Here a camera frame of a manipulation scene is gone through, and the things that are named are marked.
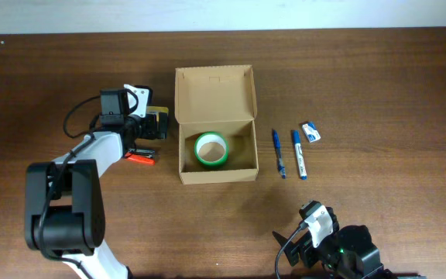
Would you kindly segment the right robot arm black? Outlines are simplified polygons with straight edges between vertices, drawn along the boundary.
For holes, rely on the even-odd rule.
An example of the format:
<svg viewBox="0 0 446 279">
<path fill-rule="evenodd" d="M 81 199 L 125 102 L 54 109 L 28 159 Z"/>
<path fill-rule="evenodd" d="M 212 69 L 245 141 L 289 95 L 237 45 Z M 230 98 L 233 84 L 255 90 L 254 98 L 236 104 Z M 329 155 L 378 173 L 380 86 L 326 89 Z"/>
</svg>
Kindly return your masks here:
<svg viewBox="0 0 446 279">
<path fill-rule="evenodd" d="M 273 232 L 280 245 L 274 271 L 280 277 L 279 261 L 284 255 L 290 266 L 302 263 L 311 268 L 320 264 L 332 278 L 393 279 L 396 275 L 384 267 L 378 247 L 372 242 L 367 226 L 345 226 L 326 236 L 313 247 L 312 235 L 304 233 L 296 242 L 295 230 L 288 238 Z"/>
</svg>

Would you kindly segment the cardboard box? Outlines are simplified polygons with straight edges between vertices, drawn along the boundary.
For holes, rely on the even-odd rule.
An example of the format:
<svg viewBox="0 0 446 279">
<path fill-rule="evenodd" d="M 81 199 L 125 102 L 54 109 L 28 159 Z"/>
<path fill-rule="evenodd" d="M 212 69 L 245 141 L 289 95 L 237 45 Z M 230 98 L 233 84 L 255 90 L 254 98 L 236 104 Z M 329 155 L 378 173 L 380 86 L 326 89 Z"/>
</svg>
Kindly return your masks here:
<svg viewBox="0 0 446 279">
<path fill-rule="evenodd" d="M 250 65 L 177 68 L 174 108 L 183 184 L 257 178 L 257 101 Z M 196 139 L 207 132 L 220 133 L 229 145 L 228 159 L 221 167 L 205 167 L 194 154 Z"/>
</svg>

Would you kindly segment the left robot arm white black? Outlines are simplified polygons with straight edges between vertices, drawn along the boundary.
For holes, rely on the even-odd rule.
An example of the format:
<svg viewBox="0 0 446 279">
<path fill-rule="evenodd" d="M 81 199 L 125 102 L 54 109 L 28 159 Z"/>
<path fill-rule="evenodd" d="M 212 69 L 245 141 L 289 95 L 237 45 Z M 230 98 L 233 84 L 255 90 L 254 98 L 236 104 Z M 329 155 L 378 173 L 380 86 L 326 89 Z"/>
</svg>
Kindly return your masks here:
<svg viewBox="0 0 446 279">
<path fill-rule="evenodd" d="M 100 178 L 118 161 L 146 159 L 136 140 L 166 138 L 165 112 L 96 115 L 76 147 L 62 157 L 26 169 L 24 239 L 50 261 L 81 278 L 130 278 L 105 240 Z"/>
</svg>

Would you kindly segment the green tape roll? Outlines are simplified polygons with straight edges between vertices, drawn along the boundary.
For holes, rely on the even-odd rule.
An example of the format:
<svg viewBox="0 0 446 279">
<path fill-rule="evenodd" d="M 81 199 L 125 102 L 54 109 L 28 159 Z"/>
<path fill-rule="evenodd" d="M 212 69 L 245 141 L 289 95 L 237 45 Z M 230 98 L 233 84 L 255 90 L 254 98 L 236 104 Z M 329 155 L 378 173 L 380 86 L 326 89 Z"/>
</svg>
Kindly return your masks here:
<svg viewBox="0 0 446 279">
<path fill-rule="evenodd" d="M 221 167 L 228 159 L 229 145 L 220 133 L 203 133 L 196 139 L 194 154 L 205 167 Z"/>
</svg>

